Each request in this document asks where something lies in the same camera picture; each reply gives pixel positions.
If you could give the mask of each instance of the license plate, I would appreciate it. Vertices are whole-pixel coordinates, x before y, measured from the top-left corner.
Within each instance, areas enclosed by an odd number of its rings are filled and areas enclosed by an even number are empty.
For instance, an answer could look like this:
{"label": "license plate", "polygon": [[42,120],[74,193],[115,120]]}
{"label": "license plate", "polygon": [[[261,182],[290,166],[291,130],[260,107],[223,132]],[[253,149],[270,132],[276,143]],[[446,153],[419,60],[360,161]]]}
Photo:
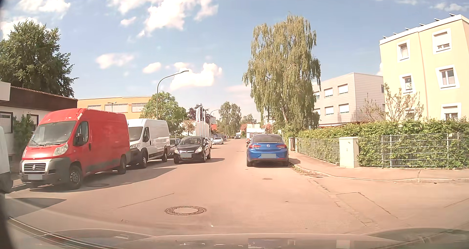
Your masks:
{"label": "license plate", "polygon": [[277,158],[276,154],[261,154],[261,158]]}
{"label": "license plate", "polygon": [[28,174],[28,180],[42,180],[42,174]]}
{"label": "license plate", "polygon": [[191,158],[192,154],[191,153],[181,153],[181,158]]}

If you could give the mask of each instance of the sky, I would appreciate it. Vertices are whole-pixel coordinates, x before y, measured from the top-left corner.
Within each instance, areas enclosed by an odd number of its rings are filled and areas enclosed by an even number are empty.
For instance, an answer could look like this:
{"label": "sky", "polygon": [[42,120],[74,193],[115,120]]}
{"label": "sky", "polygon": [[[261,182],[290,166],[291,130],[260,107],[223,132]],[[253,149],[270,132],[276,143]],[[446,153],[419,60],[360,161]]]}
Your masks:
{"label": "sky", "polygon": [[26,19],[57,27],[71,53],[75,98],[151,96],[161,81],[185,108],[226,101],[260,113],[242,82],[256,25],[291,13],[318,35],[322,80],[380,74],[379,40],[449,13],[469,17],[469,0],[4,0],[2,37]]}

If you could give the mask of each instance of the metal fence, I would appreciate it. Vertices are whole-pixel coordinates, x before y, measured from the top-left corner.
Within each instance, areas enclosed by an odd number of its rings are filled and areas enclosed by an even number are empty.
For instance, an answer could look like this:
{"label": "metal fence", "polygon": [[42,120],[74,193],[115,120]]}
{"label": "metal fence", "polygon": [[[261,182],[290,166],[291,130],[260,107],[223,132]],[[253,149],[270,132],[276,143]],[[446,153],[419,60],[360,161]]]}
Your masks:
{"label": "metal fence", "polygon": [[362,166],[463,167],[468,165],[469,140],[464,133],[433,133],[360,137]]}
{"label": "metal fence", "polygon": [[307,156],[312,156],[331,163],[340,161],[338,138],[296,138],[296,147],[298,153]]}

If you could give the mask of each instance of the yellow building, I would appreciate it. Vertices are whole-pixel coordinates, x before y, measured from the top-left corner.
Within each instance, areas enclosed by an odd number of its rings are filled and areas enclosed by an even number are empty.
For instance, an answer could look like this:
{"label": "yellow building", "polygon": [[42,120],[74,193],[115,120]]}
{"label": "yellow building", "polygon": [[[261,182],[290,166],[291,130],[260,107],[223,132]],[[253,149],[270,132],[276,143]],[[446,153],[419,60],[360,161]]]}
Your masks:
{"label": "yellow building", "polygon": [[450,15],[379,42],[384,83],[419,92],[424,118],[469,117],[469,20]]}
{"label": "yellow building", "polygon": [[150,98],[151,96],[83,99],[78,100],[77,108],[113,111],[125,114],[127,119],[137,119]]}

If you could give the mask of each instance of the headlight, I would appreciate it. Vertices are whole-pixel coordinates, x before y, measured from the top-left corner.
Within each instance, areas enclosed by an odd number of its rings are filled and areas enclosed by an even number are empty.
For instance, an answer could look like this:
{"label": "headlight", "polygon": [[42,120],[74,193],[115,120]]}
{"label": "headlight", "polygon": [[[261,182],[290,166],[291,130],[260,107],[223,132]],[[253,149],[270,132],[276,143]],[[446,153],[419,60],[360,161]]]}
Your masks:
{"label": "headlight", "polygon": [[54,151],[54,153],[52,154],[52,156],[60,156],[60,155],[63,155],[65,154],[65,152],[67,152],[68,150],[68,144],[64,144],[63,146],[61,147],[57,147]]}

